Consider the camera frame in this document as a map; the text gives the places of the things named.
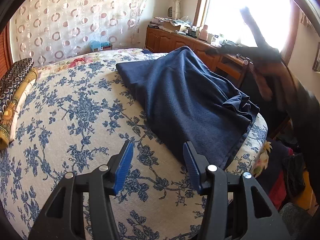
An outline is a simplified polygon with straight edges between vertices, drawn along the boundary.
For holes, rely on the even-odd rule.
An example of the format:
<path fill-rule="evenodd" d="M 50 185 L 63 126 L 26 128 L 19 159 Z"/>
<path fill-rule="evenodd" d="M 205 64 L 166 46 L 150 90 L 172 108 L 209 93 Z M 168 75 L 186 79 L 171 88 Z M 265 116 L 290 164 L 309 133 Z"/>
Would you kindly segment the person's right hand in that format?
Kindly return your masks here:
<path fill-rule="evenodd" d="M 271 101 L 275 96 L 284 102 L 285 94 L 281 80 L 285 77 L 286 67 L 280 62 L 267 62 L 259 66 L 254 64 L 249 67 L 258 86 L 260 95 L 265 101 Z"/>

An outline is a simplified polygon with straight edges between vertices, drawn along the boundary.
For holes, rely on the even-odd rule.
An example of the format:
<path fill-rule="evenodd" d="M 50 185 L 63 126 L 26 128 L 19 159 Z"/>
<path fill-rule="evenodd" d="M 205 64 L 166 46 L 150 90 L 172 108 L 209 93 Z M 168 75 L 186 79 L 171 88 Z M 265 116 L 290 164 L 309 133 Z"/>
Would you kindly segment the grey sleeved right forearm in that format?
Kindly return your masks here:
<path fill-rule="evenodd" d="M 319 101 L 289 73 L 281 74 L 285 109 L 303 154 L 310 185 L 319 202 Z"/>

